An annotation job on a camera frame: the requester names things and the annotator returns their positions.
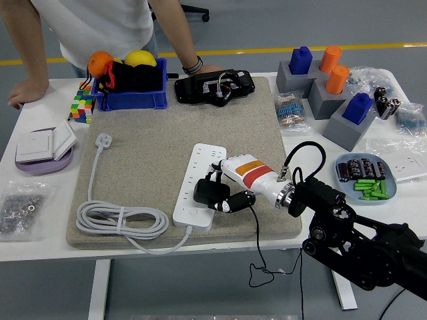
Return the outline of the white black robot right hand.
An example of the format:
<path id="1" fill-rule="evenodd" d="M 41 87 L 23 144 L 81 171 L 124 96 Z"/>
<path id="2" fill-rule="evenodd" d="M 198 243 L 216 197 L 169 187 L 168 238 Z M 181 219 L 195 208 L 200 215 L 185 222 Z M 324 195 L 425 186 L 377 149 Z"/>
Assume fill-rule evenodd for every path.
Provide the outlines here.
<path id="1" fill-rule="evenodd" d="M 285 207 L 286 196 L 290 194 L 293 185 L 288 179 L 279 181 L 279 175 L 264 162 L 250 154 L 222 159 L 210 165 L 210 172 L 225 175 L 236 182 L 244 190 L 230 194 L 230 188 L 215 180 L 209 184 L 207 197 L 203 202 L 208 208 L 233 213 L 252 206 L 257 195 L 263 195 L 268 202 L 278 209 Z"/>

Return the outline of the person's left hand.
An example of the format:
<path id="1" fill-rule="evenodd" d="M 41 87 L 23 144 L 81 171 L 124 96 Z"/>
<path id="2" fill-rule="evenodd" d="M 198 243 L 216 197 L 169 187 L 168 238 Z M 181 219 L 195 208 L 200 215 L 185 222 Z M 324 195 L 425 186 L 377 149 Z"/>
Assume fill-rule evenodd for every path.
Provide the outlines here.
<path id="1" fill-rule="evenodd" d="M 202 67 L 196 74 L 199 75 L 202 73 L 211 73 L 211 72 L 216 72 L 221 70 L 222 68 L 217 65 L 208 64 L 208 65 L 202 65 Z"/>

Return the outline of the person's right hand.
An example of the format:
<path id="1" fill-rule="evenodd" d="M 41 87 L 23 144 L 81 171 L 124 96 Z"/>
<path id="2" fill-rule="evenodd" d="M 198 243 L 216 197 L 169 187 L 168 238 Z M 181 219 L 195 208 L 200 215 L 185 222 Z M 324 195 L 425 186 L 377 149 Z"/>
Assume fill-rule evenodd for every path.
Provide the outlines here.
<path id="1" fill-rule="evenodd" d="M 12 88 L 7 98 L 7 104 L 15 109 L 20 109 L 22 105 L 42 98 L 48 87 L 49 79 L 25 79 Z"/>

